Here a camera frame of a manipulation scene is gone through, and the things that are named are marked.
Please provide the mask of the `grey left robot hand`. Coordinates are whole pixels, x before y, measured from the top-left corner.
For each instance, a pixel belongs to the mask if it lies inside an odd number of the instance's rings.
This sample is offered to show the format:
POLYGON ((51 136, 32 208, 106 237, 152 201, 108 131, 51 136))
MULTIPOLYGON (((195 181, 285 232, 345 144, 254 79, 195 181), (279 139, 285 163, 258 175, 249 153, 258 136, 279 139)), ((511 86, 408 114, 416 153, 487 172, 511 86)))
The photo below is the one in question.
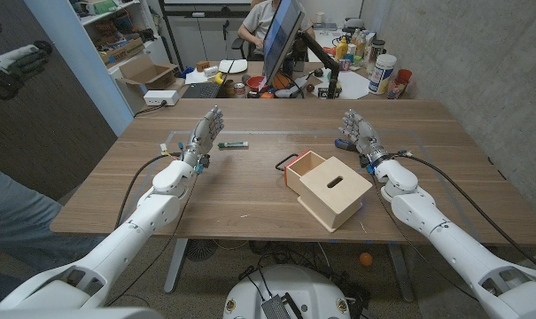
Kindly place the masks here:
POLYGON ((196 167, 200 159, 210 152, 215 138, 224 128, 222 116, 221 109, 216 105, 198 121, 184 148, 183 162, 196 167))

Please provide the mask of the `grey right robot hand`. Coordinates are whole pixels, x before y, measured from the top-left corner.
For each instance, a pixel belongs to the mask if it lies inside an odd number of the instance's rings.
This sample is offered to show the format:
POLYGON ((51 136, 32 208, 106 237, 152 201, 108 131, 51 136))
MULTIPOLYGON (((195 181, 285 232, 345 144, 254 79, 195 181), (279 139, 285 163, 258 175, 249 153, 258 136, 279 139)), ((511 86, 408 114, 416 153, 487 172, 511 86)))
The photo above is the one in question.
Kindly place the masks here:
POLYGON ((344 113, 342 125, 338 130, 351 140, 357 151, 368 159, 373 168, 391 158, 382 146, 378 133, 353 109, 344 113))

